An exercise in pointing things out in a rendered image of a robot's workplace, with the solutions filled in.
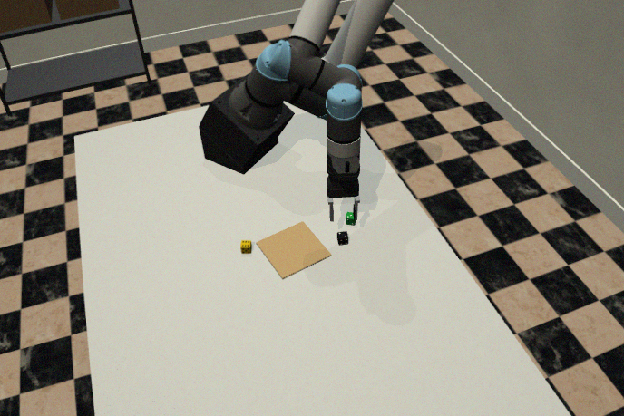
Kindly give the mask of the yellow die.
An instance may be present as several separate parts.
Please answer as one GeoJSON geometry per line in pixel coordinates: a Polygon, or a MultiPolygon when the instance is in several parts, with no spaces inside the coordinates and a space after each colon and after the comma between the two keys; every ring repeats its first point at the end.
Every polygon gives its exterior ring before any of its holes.
{"type": "Polygon", "coordinates": [[[251,254],[252,245],[251,240],[241,240],[241,254],[251,254]]]}

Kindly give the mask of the tan square mat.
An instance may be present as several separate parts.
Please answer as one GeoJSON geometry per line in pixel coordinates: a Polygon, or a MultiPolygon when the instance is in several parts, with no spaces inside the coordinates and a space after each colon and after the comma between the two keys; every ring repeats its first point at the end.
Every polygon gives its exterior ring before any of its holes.
{"type": "Polygon", "coordinates": [[[303,221],[256,244],[282,279],[332,256],[303,221]]]}

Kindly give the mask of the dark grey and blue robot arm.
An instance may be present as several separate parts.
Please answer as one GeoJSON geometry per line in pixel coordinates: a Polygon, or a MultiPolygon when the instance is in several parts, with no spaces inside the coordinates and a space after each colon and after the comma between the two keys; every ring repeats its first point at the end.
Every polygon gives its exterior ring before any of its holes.
{"type": "Polygon", "coordinates": [[[229,97],[241,124],[267,130],[288,102],[326,120],[331,141],[359,139],[363,101],[356,67],[394,0],[355,0],[326,56],[319,58],[340,1],[305,0],[288,41],[264,49],[248,79],[229,97]]]}

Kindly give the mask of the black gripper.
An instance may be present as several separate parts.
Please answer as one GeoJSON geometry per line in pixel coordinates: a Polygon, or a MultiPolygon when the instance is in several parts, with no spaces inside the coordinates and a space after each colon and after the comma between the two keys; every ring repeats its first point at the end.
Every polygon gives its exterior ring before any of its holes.
{"type": "Polygon", "coordinates": [[[353,216],[357,220],[360,203],[360,139],[352,143],[335,143],[327,137],[327,200],[330,221],[334,221],[333,198],[348,197],[355,198],[353,216]]]}

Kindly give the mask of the black die with white pips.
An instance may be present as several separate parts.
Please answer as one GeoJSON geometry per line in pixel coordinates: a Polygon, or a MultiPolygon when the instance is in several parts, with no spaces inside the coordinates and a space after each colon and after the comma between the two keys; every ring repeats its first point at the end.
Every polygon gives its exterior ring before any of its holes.
{"type": "Polygon", "coordinates": [[[339,245],[347,245],[348,244],[348,234],[346,231],[337,232],[337,241],[339,245]]]}

